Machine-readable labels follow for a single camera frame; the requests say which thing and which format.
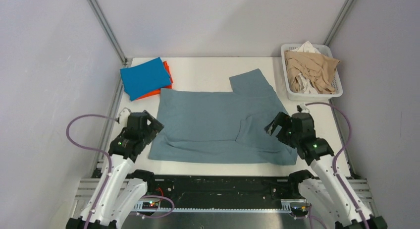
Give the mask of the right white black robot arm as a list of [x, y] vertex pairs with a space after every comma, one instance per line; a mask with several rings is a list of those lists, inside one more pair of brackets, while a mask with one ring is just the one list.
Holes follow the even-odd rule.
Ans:
[[292, 148], [316, 173], [308, 170], [289, 175], [288, 193], [294, 198], [304, 197], [330, 227], [334, 229], [386, 229], [382, 216], [375, 216], [364, 205], [354, 189], [336, 165], [337, 155], [328, 142], [316, 136], [315, 125], [309, 113], [292, 116], [279, 112], [264, 129], [272, 135], [277, 127], [276, 138]]

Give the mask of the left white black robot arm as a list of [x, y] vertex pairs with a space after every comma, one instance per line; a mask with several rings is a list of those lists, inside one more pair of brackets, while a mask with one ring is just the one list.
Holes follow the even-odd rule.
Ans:
[[114, 121], [125, 126], [103, 152], [106, 162], [100, 181], [80, 216], [68, 220], [67, 229], [119, 229], [140, 198], [156, 192], [152, 172], [130, 172], [137, 157], [163, 130], [163, 124], [147, 111], [129, 112]]

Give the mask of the grey-blue t shirt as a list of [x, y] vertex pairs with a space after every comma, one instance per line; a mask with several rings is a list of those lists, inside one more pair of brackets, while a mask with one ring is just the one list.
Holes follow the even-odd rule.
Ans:
[[149, 159], [203, 164], [294, 165], [297, 151], [264, 128], [285, 108], [259, 69], [229, 79], [230, 92], [163, 90], [164, 126]]

